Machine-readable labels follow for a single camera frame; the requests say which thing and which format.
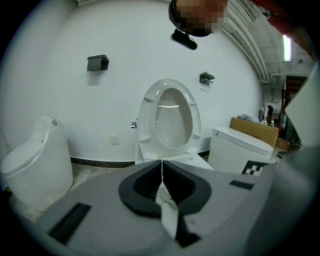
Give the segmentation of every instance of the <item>white wall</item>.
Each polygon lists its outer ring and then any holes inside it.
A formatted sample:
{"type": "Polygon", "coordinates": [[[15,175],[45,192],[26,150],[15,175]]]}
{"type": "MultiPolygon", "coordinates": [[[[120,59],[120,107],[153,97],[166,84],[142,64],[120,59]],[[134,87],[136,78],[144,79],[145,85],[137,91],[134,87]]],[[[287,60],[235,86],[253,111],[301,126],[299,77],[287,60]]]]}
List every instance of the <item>white wall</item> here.
{"type": "Polygon", "coordinates": [[[6,49],[0,66],[0,127],[10,148],[24,143],[37,118],[46,113],[43,67],[58,31],[76,7],[74,0],[42,1],[6,49]]]}
{"type": "Polygon", "coordinates": [[[49,115],[62,121],[71,156],[134,161],[131,122],[145,92],[163,78],[182,82],[193,94],[201,114],[203,151],[209,149],[212,127],[229,126],[240,114],[258,117],[262,90],[237,47],[217,32],[195,38],[198,49],[192,51],[171,41],[174,29],[162,2],[110,0],[77,8],[37,72],[42,77],[25,82],[12,69],[24,93],[2,85],[6,101],[0,102],[1,109],[10,111],[1,111],[0,120],[8,142],[22,143],[35,120],[49,115]],[[108,70],[87,72],[87,57],[102,54],[110,60],[108,70]],[[215,76],[211,89],[199,84],[204,71],[215,76]],[[109,144],[113,134],[119,135],[119,145],[109,144]]]}

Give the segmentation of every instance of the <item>cardboard box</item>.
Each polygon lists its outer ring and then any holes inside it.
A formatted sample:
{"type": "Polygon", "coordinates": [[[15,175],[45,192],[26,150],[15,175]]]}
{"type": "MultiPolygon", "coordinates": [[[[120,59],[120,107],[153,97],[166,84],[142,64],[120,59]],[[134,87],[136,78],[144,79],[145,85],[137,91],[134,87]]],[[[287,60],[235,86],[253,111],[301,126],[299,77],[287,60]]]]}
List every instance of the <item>cardboard box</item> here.
{"type": "Polygon", "coordinates": [[[288,151],[289,147],[290,147],[290,142],[286,141],[283,138],[277,138],[275,146],[280,148],[280,149],[282,149],[282,150],[284,150],[284,151],[288,151]]]}
{"type": "Polygon", "coordinates": [[[230,128],[253,136],[273,148],[278,138],[278,128],[248,120],[241,120],[235,117],[231,119],[230,128]]]}

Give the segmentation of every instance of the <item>gray plastic fixture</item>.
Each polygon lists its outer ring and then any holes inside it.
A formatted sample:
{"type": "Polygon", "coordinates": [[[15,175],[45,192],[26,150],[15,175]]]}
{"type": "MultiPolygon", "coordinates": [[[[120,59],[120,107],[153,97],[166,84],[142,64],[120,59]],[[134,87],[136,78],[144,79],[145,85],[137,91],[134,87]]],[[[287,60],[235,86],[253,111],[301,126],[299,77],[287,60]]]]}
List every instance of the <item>gray plastic fixture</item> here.
{"type": "Polygon", "coordinates": [[[91,56],[88,57],[87,60],[87,71],[108,70],[109,59],[106,55],[91,56]]]}

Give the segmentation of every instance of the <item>black wall bracket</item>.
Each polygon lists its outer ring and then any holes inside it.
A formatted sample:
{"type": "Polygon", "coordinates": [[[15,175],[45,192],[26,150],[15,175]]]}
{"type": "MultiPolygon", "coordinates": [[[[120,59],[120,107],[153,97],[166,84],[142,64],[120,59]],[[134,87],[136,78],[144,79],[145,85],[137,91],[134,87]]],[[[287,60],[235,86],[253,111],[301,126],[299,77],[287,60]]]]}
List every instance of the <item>black wall bracket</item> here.
{"type": "Polygon", "coordinates": [[[207,72],[204,72],[204,73],[200,74],[199,81],[200,81],[200,83],[209,86],[210,83],[212,83],[212,84],[214,83],[211,81],[213,79],[215,79],[215,77],[212,74],[208,74],[207,72]]]}
{"type": "Polygon", "coordinates": [[[109,59],[106,55],[97,55],[88,57],[88,66],[86,71],[108,70],[109,59]]]}

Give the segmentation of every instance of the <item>toilet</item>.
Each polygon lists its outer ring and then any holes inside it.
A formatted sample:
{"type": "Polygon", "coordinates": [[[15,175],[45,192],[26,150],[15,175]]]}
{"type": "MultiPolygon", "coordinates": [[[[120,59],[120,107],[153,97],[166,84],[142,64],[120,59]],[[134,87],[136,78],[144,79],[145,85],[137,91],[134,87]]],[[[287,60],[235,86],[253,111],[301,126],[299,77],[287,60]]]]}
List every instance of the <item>toilet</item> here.
{"type": "Polygon", "coordinates": [[[273,147],[229,127],[212,129],[208,164],[216,171],[260,176],[263,167],[274,164],[273,147]]]}
{"type": "Polygon", "coordinates": [[[168,160],[212,170],[198,156],[200,142],[200,113],[190,91],[173,79],[157,81],[140,106],[135,163],[168,160]]]}
{"type": "Polygon", "coordinates": [[[1,178],[21,202],[39,211],[63,197],[73,173],[62,124],[39,118],[29,140],[2,161],[1,178]]]}

